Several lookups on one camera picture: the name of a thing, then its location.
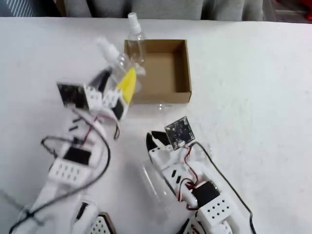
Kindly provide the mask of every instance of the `circuit board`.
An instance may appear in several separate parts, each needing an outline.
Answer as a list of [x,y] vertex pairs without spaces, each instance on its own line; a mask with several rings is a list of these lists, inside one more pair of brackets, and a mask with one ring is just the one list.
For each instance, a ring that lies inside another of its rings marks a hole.
[[195,139],[186,116],[166,126],[165,131],[174,150]]
[[76,107],[88,110],[86,93],[82,85],[57,83],[65,107]]

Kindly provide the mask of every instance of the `red wire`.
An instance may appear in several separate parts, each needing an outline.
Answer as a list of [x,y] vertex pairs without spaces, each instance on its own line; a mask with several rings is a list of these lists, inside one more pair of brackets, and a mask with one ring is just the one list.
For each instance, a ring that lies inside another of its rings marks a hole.
[[87,134],[84,136],[84,139],[83,139],[83,142],[82,142],[81,145],[84,145],[84,143],[86,143],[87,138],[88,138],[88,135],[90,134],[92,128],[93,128],[93,125],[90,126],[89,130],[87,131]]
[[192,149],[192,148],[190,147],[189,151],[187,152],[186,156],[184,157],[184,162],[185,162],[185,164],[190,168],[190,170],[193,172],[193,174],[195,175],[195,178],[196,178],[195,186],[196,186],[196,185],[198,184],[198,176],[197,176],[196,172],[193,170],[193,168],[190,167],[190,165],[186,162],[186,157],[187,157],[188,155],[190,155],[191,149]]
[[181,181],[181,183],[180,183],[179,193],[177,194],[177,200],[178,200],[178,201],[181,201],[181,198],[180,198],[180,196],[181,196],[181,187],[182,187],[183,181],[185,181],[185,180],[189,180],[189,181],[191,182],[191,186],[190,186],[188,189],[192,189],[192,188],[194,187],[194,182],[193,182],[191,179],[189,179],[189,178],[184,178],[184,179]]
[[[196,182],[194,183],[194,182],[193,182],[191,179],[189,179],[189,178],[184,178],[184,179],[181,181],[180,187],[179,187],[178,196],[177,196],[178,201],[181,201],[181,187],[182,187],[183,181],[189,180],[189,181],[191,182],[191,184],[190,184],[189,186],[186,185],[187,188],[188,188],[189,190],[193,189],[193,188],[198,184],[198,181],[199,181],[196,172],[195,172],[195,171],[193,170],[193,168],[186,162],[186,158],[187,158],[187,156],[190,155],[191,149],[192,149],[192,148],[190,147],[189,150],[188,150],[188,152],[187,152],[187,154],[186,154],[186,156],[184,157],[184,162],[185,162],[185,164],[190,168],[190,170],[192,171],[192,173],[195,175]],[[189,211],[197,211],[197,210],[198,210],[198,208],[190,208],[188,204],[186,205],[186,209],[189,210]]]

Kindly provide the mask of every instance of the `black wire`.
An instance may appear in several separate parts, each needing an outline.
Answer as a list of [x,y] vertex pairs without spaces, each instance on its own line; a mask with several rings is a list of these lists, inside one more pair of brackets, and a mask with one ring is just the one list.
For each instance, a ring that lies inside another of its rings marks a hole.
[[114,140],[117,140],[119,138],[120,135],[120,129],[118,124],[116,123],[116,130],[115,130],[115,134],[114,134]]
[[63,137],[58,136],[46,136],[44,139],[41,140],[41,145],[50,153],[53,155],[54,158],[59,157],[58,154],[55,152],[55,149],[51,149],[49,146],[45,144],[47,140],[58,140],[63,142],[68,142],[71,144],[80,144],[82,140],[78,139],[77,137],[74,137],[74,139],[67,139]]
[[240,195],[238,194],[238,192],[235,190],[235,188],[232,186],[232,184],[228,181],[228,179],[223,175],[223,173],[218,169],[218,167],[215,165],[215,163],[212,161],[210,155],[207,153],[207,151],[205,150],[205,148],[199,143],[199,142],[194,142],[190,145],[190,147],[192,147],[193,145],[197,144],[207,155],[209,161],[211,162],[211,164],[214,166],[214,168],[219,172],[219,174],[223,177],[223,179],[228,183],[228,185],[230,186],[230,188],[233,190],[233,192],[236,194],[236,196],[238,197],[238,199],[240,200],[240,202],[245,206],[245,208],[247,209],[247,211],[249,212],[250,216],[249,216],[249,224],[250,224],[250,229],[252,231],[253,234],[256,234],[256,231],[254,229],[254,224],[253,224],[253,212],[251,211],[251,209],[249,209],[249,207],[247,206],[247,204],[243,201],[243,199],[240,197]]
[[81,117],[81,118],[86,122],[87,125],[89,125],[90,127],[92,127],[93,130],[101,137],[103,143],[105,144],[105,146],[106,146],[106,148],[107,148],[107,163],[106,163],[106,165],[105,165],[103,171],[102,171],[95,179],[93,179],[93,180],[90,181],[89,183],[87,183],[87,184],[85,184],[85,185],[82,185],[81,187],[79,187],[79,188],[77,188],[77,189],[74,189],[74,190],[72,190],[71,192],[68,192],[68,193],[66,193],[66,194],[64,194],[64,195],[61,195],[61,196],[59,196],[59,197],[57,197],[57,198],[55,198],[55,199],[53,199],[53,200],[51,200],[51,201],[49,201],[49,202],[47,202],[47,203],[45,203],[45,204],[39,206],[39,207],[36,208],[35,210],[33,210],[28,216],[26,216],[25,218],[23,218],[23,219],[21,219],[20,221],[16,222],[16,223],[10,228],[9,234],[11,234],[15,228],[17,228],[17,227],[18,227],[19,225],[21,225],[23,222],[27,221],[30,217],[34,216],[36,213],[38,213],[38,212],[41,211],[42,209],[47,208],[47,207],[53,205],[54,203],[56,203],[56,202],[58,202],[58,201],[61,201],[61,200],[63,200],[63,199],[66,199],[66,198],[68,198],[69,196],[72,196],[72,195],[74,195],[74,194],[76,194],[76,193],[78,193],[78,192],[80,192],[80,191],[82,191],[82,190],[84,190],[84,189],[87,189],[88,187],[90,187],[91,185],[93,185],[95,182],[97,182],[97,181],[104,175],[104,173],[106,172],[106,170],[107,170],[107,168],[108,168],[108,166],[109,166],[110,160],[111,160],[111,149],[109,148],[107,141],[106,141],[105,138],[102,136],[101,132],[100,132],[98,129],[96,129],[96,128],[93,126],[93,124],[90,123],[85,117],[83,117],[81,114],[79,114],[79,113],[78,113],[77,111],[75,111],[75,110],[73,110],[73,112],[74,112],[75,114],[77,114],[79,117]]
[[[0,196],[4,198],[10,205],[15,207],[17,210],[26,213],[26,215],[30,214],[30,210],[25,208],[25,206],[19,204],[12,196],[7,194],[3,189],[0,189]],[[38,220],[36,217],[32,217],[33,220],[37,222],[38,225],[42,225],[43,222]]]

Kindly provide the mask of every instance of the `open cardboard box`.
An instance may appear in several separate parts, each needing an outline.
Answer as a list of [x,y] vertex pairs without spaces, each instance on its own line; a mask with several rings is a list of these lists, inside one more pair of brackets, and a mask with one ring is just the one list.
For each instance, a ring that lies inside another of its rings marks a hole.
[[[139,78],[142,90],[135,103],[187,103],[192,88],[186,40],[146,40],[143,67],[146,76]],[[125,41],[125,53],[129,53]]]

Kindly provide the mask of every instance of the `white plastic bracket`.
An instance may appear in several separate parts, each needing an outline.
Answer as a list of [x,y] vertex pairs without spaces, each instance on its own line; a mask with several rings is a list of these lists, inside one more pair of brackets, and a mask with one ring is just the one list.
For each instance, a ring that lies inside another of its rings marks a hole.
[[212,228],[224,221],[233,211],[234,203],[227,193],[222,192],[215,199],[202,206],[198,210],[198,216],[207,228]]

